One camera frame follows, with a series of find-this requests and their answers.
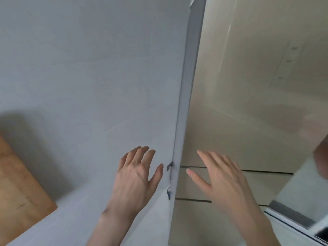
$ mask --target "person's right hand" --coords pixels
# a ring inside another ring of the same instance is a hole
[[[228,216],[260,211],[237,163],[212,151],[198,150],[197,153],[207,167],[211,183],[190,169],[187,169],[187,174],[220,210]]]

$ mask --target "fingernail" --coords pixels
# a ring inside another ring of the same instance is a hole
[[[188,174],[190,177],[192,177],[193,174],[194,174],[194,172],[191,171],[189,168],[187,168],[186,172],[187,172],[187,174]]]

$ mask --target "forearm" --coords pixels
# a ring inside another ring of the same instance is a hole
[[[119,246],[128,232],[133,219],[118,217],[104,211],[87,246]]]
[[[273,232],[270,220],[258,209],[250,209],[233,222],[244,238],[247,246],[281,246]]]

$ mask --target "black line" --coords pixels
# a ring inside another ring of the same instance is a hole
[[[305,234],[304,232],[302,232],[302,231],[300,231],[300,230],[294,228],[294,227],[291,226],[290,224],[288,224],[288,223],[284,222],[283,220],[281,220],[281,219],[279,219],[279,218],[273,216],[272,214],[270,214],[270,213],[268,213],[268,212],[266,212],[266,211],[264,211],[264,213],[266,213],[266,214],[270,215],[271,217],[273,217],[273,218],[279,220],[280,222],[284,223],[284,224],[287,225],[288,227],[293,228],[294,230],[296,230],[296,231],[298,231],[299,233],[301,233],[301,234],[307,236],[308,238],[312,239],[313,241],[318,242],[318,243],[320,243],[320,244],[323,245],[323,246],[326,246],[326,244],[323,244],[322,242],[315,240],[313,237],[311,237],[311,236]]]
[[[180,166],[180,168],[207,168],[207,167],[199,167],[199,166]],[[286,172],[259,171],[259,170],[245,170],[245,169],[242,169],[242,171],[244,171],[244,172],[251,172],[251,173],[287,174],[287,175],[294,175],[293,173],[286,173]]]
[[[212,203],[212,201],[210,201],[210,200],[193,199],[193,198],[175,198],[175,200],[184,200],[184,201],[193,201],[193,202],[202,202],[202,203]]]

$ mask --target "skin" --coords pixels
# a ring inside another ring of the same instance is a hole
[[[137,214],[154,195],[163,175],[160,164],[149,179],[155,150],[137,147],[120,160],[113,194],[87,246],[119,246]],[[280,246],[270,221],[257,205],[239,166],[225,155],[197,151],[210,175],[206,183],[195,172],[187,174],[238,228],[248,246]]]

